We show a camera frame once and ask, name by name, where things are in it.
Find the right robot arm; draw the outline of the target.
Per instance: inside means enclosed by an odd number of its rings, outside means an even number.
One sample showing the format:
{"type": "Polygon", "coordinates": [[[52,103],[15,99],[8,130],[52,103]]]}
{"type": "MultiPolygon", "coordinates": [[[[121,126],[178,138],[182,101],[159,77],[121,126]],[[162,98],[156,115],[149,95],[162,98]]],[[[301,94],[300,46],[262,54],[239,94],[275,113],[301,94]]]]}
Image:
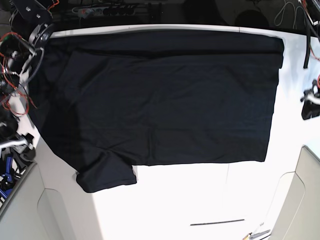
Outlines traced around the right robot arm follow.
{"type": "Polygon", "coordinates": [[[54,32],[52,8],[58,0],[2,0],[10,5],[10,31],[0,38],[0,139],[14,138],[19,117],[33,103],[27,92],[45,55],[45,45],[54,32]]]}

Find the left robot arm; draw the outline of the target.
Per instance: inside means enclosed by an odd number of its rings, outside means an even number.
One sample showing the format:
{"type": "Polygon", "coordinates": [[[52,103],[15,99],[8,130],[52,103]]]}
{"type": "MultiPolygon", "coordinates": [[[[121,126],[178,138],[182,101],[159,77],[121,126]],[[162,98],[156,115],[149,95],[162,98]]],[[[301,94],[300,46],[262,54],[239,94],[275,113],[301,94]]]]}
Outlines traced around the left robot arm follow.
{"type": "MultiPolygon", "coordinates": [[[[320,26],[320,1],[319,0],[298,0],[304,14],[306,29],[306,51],[303,68],[307,69],[310,58],[320,61],[313,51],[311,37],[314,35],[318,41],[320,34],[316,28],[320,26]]],[[[320,76],[312,80],[311,88],[304,90],[300,99],[303,103],[301,117],[304,121],[320,116],[320,76]]]]}

